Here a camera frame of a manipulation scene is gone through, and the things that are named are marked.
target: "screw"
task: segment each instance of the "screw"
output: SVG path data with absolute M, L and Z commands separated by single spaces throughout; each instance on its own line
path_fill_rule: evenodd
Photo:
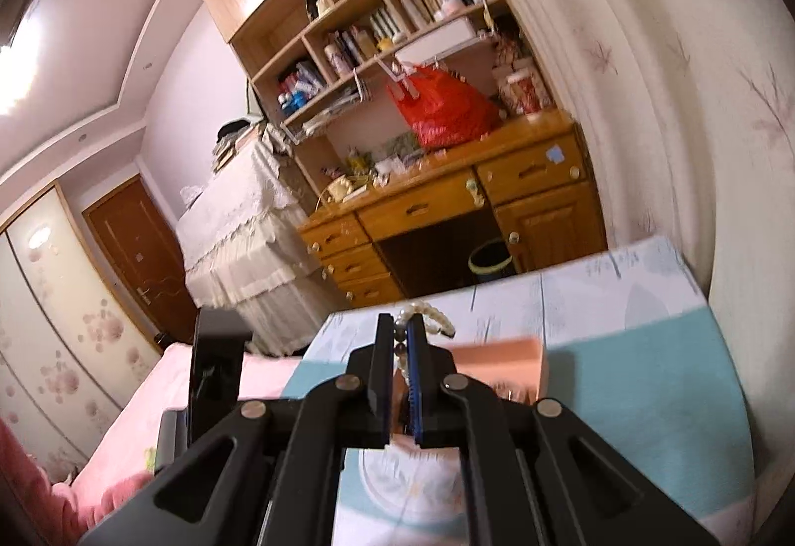
M 463 374 L 450 374 L 449 376 L 444 377 L 443 382 L 447 389 L 461 391 L 467 388 L 467 385 L 469 384 L 469 378 Z
M 261 400 L 249 400 L 240 407 L 240 415 L 248 419 L 262 418 L 266 409 L 265 403 Z
M 336 379 L 334 384 L 337 386 L 338 390 L 356 391 L 362 384 L 362 381 L 359 379 L 359 376 L 355 376 L 353 374 L 343 374 Z
M 543 400 L 539 400 L 538 405 L 536 405 L 536 409 L 538 410 L 539 414 L 544 415 L 547 418 L 558 418 L 563 411 L 563 407 L 554 398 L 545 398 Z

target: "ceiling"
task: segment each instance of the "ceiling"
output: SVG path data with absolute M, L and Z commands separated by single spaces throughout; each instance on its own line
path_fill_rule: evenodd
M 0 210 L 8 213 L 38 183 L 144 126 L 146 104 L 199 6 L 33 1 L 12 51 L 35 74 L 27 94 L 0 116 Z

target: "blue sticker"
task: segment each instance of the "blue sticker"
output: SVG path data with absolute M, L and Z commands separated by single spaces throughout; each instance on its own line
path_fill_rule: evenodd
M 560 165 L 566 157 L 563 155 L 563 149 L 559 147 L 559 145 L 555 145 L 554 147 L 550 147 L 547 149 L 547 158 L 550 162 L 554 162 L 555 165 Z

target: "wooden desk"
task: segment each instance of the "wooden desk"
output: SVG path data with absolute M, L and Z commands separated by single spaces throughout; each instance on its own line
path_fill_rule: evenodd
M 324 206 L 299 232 L 355 307 L 463 285 L 462 252 L 495 236 L 518 272 L 601 252 L 603 220 L 580 140 L 563 111 L 511 120 Z M 459 272 L 445 272 L 447 264 Z

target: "door handle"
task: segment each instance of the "door handle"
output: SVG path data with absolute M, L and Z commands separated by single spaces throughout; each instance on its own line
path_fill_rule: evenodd
M 147 306 L 152 304 L 152 300 L 150 300 L 150 298 L 146 296 L 146 293 L 149 292 L 148 288 L 146 290 L 144 290 L 143 288 L 138 286 L 138 288 L 136 288 L 136 291 L 138 291 L 138 295 L 141 296 L 141 299 L 144 300 L 144 302 L 146 303 Z
M 405 213 L 412 217 L 414 214 L 422 214 L 423 212 L 428 211 L 428 203 L 417 203 L 416 205 L 412 205 Z

